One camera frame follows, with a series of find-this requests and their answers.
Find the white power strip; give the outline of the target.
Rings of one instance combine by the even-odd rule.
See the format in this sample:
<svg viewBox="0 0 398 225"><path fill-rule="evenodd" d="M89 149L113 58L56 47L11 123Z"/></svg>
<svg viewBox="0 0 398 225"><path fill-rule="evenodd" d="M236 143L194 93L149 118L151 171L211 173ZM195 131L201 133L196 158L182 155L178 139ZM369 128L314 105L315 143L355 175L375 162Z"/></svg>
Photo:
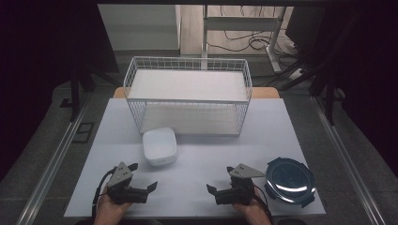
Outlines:
<svg viewBox="0 0 398 225"><path fill-rule="evenodd" d="M289 77L289 80L295 80L296 78L300 77L303 73L305 72L305 70L303 68L298 68L297 70L295 70Z"/></svg>

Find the black stand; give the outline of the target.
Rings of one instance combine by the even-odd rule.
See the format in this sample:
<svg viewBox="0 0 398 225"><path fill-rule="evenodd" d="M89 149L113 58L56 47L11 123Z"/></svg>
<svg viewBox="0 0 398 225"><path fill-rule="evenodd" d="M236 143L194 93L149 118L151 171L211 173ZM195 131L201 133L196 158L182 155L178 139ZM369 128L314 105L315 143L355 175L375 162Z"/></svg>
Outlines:
<svg viewBox="0 0 398 225"><path fill-rule="evenodd" d="M70 72L70 87L71 87L71 118L73 122L80 111L80 92L79 86L85 90L85 92L93 92L95 90L95 83L91 77L89 66L84 64L81 60L75 59L72 63Z"/></svg>
<svg viewBox="0 0 398 225"><path fill-rule="evenodd" d="M315 69L315 78L309 88L312 96L319 96L322 91L326 91L324 100L324 115L331 126L333 120L333 104L335 100L342 100L341 97L335 97L336 75L332 64L323 63Z"/></svg>

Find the person's left hand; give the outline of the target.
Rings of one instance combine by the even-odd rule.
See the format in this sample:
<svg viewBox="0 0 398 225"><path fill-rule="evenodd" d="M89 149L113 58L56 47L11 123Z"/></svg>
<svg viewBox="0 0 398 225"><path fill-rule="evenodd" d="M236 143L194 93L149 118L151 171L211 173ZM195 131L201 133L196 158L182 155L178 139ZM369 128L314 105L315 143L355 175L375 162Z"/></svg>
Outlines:
<svg viewBox="0 0 398 225"><path fill-rule="evenodd" d="M123 204L114 203L111 198L107 195L107 187L105 187L102 191L102 194L99 198L97 214L95 216L95 220L113 220L113 221L121 221L122 217L124 217L127 210L131 207L130 202L126 202Z"/></svg>

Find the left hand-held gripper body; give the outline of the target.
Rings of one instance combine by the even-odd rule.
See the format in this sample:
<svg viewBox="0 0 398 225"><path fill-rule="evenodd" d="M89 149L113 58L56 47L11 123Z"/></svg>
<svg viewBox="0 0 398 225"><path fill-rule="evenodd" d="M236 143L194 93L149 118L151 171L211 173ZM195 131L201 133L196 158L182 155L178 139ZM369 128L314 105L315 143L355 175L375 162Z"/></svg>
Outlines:
<svg viewBox="0 0 398 225"><path fill-rule="evenodd" d="M133 172L124 162L120 162L115 169L106 185L107 195L114 203L146 203L148 192L145 189L130 186Z"/></svg>

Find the white cabinet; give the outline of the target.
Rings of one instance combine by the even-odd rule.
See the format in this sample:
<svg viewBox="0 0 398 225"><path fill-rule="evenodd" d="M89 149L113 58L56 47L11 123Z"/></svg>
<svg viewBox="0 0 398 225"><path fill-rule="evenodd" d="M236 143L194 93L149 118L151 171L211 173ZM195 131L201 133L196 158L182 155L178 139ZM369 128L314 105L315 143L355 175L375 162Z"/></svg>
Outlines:
<svg viewBox="0 0 398 225"><path fill-rule="evenodd" d="M114 51L176 51L180 48L180 5L98 4Z"/></svg>

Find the wooden table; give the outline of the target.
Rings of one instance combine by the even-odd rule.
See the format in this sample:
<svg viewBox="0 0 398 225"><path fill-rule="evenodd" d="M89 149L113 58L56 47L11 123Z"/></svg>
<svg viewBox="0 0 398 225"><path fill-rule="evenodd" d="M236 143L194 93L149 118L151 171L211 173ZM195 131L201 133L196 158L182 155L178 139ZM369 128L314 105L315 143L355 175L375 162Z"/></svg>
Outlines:
<svg viewBox="0 0 398 225"><path fill-rule="evenodd" d="M118 87L115 89L114 98L124 98L124 89ZM279 92L274 87L254 87L252 98L279 98Z"/></svg>

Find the white square plastic container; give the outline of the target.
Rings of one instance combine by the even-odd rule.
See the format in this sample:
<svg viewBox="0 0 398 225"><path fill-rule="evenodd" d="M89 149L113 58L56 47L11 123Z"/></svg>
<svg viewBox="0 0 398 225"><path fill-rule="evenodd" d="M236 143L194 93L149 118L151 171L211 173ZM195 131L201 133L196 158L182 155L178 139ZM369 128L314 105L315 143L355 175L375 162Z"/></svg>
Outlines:
<svg viewBox="0 0 398 225"><path fill-rule="evenodd" d="M176 135L169 127L156 128L143 135L145 159L151 166L163 166L174 163L178 152Z"/></svg>

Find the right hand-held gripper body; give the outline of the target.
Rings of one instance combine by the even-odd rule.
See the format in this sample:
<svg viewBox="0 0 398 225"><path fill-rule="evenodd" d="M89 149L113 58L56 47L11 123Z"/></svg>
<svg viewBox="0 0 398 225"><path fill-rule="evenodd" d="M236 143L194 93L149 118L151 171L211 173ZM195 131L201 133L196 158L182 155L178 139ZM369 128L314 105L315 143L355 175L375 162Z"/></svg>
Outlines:
<svg viewBox="0 0 398 225"><path fill-rule="evenodd" d="M249 205L255 196L253 179L258 177L265 177L265 174L239 163L231 172L231 187L222 190L221 196L214 196L216 204L241 203Z"/></svg>

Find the aluminium floor rail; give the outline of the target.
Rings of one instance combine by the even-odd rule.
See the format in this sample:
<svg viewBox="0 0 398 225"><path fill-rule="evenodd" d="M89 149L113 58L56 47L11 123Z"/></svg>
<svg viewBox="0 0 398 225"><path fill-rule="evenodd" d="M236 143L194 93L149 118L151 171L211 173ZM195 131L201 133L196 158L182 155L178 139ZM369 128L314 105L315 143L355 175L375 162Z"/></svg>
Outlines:
<svg viewBox="0 0 398 225"><path fill-rule="evenodd" d="M370 189L365 185L360 173L355 166L351 156L349 156L347 149L342 141L338 131L335 126L333 126L326 115L324 114L324 106L318 97L310 97L317 114L321 120L322 125L327 132L329 139L338 155L342 166L344 167L345 173L347 174L353 189L355 190L357 196L359 197L360 203L369 218L372 225L387 225L386 220L380 211L380 208L375 202Z"/></svg>
<svg viewBox="0 0 398 225"><path fill-rule="evenodd" d="M77 112L77 115L73 121L69 122L68 128L66 129L60 143L57 145L44 172L39 178L31 196L29 197L16 222L16 225L33 225L40 207L44 203L45 197L50 190L50 187L59 171L66 153L68 152L69 146L77 132L78 126L81 124L91 98L91 94L84 94L82 103L80 104L80 110Z"/></svg>

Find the person's right hand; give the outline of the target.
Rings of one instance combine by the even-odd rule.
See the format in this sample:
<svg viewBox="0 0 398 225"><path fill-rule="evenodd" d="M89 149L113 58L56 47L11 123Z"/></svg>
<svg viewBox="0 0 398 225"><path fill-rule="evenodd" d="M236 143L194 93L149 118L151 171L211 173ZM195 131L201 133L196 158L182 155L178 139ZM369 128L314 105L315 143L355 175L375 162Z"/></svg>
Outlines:
<svg viewBox="0 0 398 225"><path fill-rule="evenodd" d="M252 199L249 205L233 203L233 207L242 213L251 225L269 224L270 220L263 206L256 199Z"/></svg>

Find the white desk frame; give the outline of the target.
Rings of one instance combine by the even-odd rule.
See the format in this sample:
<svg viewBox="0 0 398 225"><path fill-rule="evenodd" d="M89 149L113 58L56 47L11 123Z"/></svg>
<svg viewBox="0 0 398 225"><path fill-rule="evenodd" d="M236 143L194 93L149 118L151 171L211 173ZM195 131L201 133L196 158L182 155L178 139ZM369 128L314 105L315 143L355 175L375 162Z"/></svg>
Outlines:
<svg viewBox="0 0 398 225"><path fill-rule="evenodd" d="M282 69L278 63L275 46L280 34L283 19L287 7L281 7L277 17L211 17L208 15L208 5L203 5L203 39L201 57L207 58L207 33L209 31L254 31L271 33L270 41L265 50L275 73L281 73Z"/></svg>

